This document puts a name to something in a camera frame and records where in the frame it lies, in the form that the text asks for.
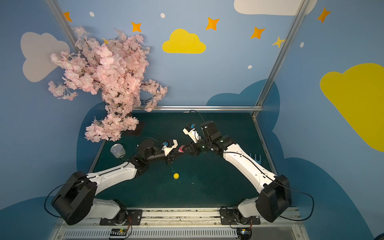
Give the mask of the magenta paint jar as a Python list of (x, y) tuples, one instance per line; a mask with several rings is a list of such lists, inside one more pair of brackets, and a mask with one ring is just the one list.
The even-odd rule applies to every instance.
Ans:
[(185, 145), (180, 146), (179, 149), (178, 149), (178, 152), (179, 153), (184, 153), (185, 152), (185, 147), (186, 147)]

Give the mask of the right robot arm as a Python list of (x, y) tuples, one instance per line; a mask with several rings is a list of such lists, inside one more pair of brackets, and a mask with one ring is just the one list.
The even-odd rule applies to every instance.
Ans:
[(189, 124), (183, 133), (192, 142), (180, 148), (181, 151), (193, 156), (211, 151), (221, 156), (242, 173), (259, 193), (258, 197), (245, 199), (234, 207), (237, 221), (260, 215), (267, 222), (274, 222), (292, 204), (289, 180), (277, 176), (253, 160), (230, 136), (222, 136), (214, 122), (201, 124), (201, 137), (194, 124)]

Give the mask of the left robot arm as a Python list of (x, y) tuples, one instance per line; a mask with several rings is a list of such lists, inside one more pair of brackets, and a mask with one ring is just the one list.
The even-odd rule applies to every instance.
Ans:
[(158, 147), (153, 139), (138, 145), (137, 154), (116, 167), (90, 174), (79, 171), (70, 176), (53, 198), (51, 205), (68, 225), (75, 225), (84, 219), (120, 219), (125, 206), (117, 200), (101, 200), (96, 196), (121, 182), (142, 175), (150, 163), (166, 161), (167, 164), (183, 154), (184, 146), (177, 140), (164, 142)]

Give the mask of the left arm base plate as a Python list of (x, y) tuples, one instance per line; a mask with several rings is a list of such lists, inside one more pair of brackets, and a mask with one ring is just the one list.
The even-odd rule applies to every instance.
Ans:
[(100, 220), (100, 226), (139, 226), (143, 210), (140, 209), (122, 209), (112, 219), (102, 218)]

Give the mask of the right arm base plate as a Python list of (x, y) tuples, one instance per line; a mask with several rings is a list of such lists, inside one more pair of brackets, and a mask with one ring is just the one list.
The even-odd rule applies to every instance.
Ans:
[(242, 217), (240, 212), (234, 209), (220, 208), (220, 220), (222, 225), (260, 225), (261, 220), (259, 216)]

